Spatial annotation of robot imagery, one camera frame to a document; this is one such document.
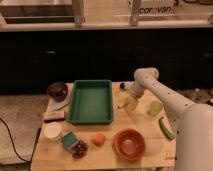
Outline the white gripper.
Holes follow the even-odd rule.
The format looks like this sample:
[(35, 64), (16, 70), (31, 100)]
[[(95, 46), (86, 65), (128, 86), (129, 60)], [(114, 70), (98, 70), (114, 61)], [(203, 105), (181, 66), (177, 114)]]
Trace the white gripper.
[(132, 99), (130, 101), (130, 104), (129, 104), (129, 109), (131, 111), (134, 111), (138, 105), (138, 100), (139, 98), (142, 97), (142, 95), (144, 94), (144, 88), (137, 84), (137, 83), (133, 83), (131, 86), (130, 86), (130, 89), (129, 89), (129, 94), (135, 98), (135, 99)]

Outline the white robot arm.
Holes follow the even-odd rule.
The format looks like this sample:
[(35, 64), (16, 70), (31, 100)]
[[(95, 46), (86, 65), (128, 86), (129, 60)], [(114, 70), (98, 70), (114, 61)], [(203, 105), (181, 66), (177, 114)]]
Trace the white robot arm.
[(136, 69), (130, 96), (139, 99), (148, 89), (179, 117), (175, 171), (213, 171), (213, 106), (189, 100), (158, 78), (154, 67)]

